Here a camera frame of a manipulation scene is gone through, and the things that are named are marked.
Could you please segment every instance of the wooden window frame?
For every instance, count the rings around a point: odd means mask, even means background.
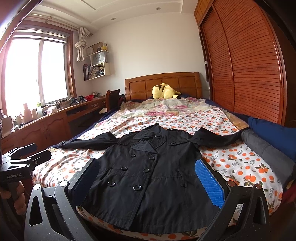
[[[73,31],[62,28],[56,25],[52,25],[49,23],[31,21],[31,20],[23,20],[19,26],[22,25],[32,25],[32,26],[39,26],[45,28],[51,28],[54,30],[58,30],[64,33],[68,33],[69,37],[67,38],[67,74],[68,74],[68,84],[70,89],[70,94],[73,97],[77,97],[76,93],[76,86],[75,86],[75,79],[74,79],[74,68],[73,68]],[[11,39],[8,40],[6,43],[6,49],[4,52],[3,64],[2,64],[2,73],[1,73],[1,102],[2,102],[2,110],[3,113],[7,115],[7,108],[6,108],[6,100],[5,100],[5,68],[6,68],[6,60],[8,55],[8,50],[10,48]]]

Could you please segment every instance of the yellow plush toy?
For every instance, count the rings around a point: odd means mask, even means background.
[[[179,96],[181,93],[178,91],[175,91],[172,87],[170,87],[168,84],[160,84],[156,85],[152,88],[152,95],[154,99],[158,98],[176,98],[181,99]]]

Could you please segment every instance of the floral bed sheet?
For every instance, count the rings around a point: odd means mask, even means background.
[[[218,107],[204,103],[203,99],[149,99],[142,103],[127,102],[119,111],[108,119],[96,124],[91,130],[82,134],[79,139],[92,139],[110,131],[116,138],[130,132],[145,129],[158,123],[165,129],[181,129],[194,134],[204,127],[219,135],[229,135],[238,131]],[[90,158],[99,158],[104,150],[64,150],[50,149],[50,161],[39,165],[33,172],[33,184],[43,187],[56,186],[62,180],[70,180],[80,171]],[[283,188],[269,165],[242,141],[223,148],[206,148],[201,146],[203,158],[225,180],[233,180],[237,185],[252,187],[255,183],[262,185],[267,199],[269,213],[273,213],[281,203]],[[238,205],[230,225],[234,224],[241,212]],[[89,221],[111,231],[145,240],[181,240],[196,238],[205,228],[180,234],[141,234],[115,229],[111,224],[90,215],[82,207],[78,212]]]

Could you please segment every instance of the desk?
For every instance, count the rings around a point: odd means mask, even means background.
[[[4,137],[1,140],[2,153],[31,143],[38,146],[39,152],[63,140],[69,140],[72,138],[69,122],[93,111],[99,112],[105,107],[106,98],[102,96],[43,116]]]

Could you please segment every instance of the window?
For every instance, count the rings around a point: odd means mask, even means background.
[[[70,97],[67,79],[67,36],[47,29],[17,29],[7,54],[5,100],[7,114]]]

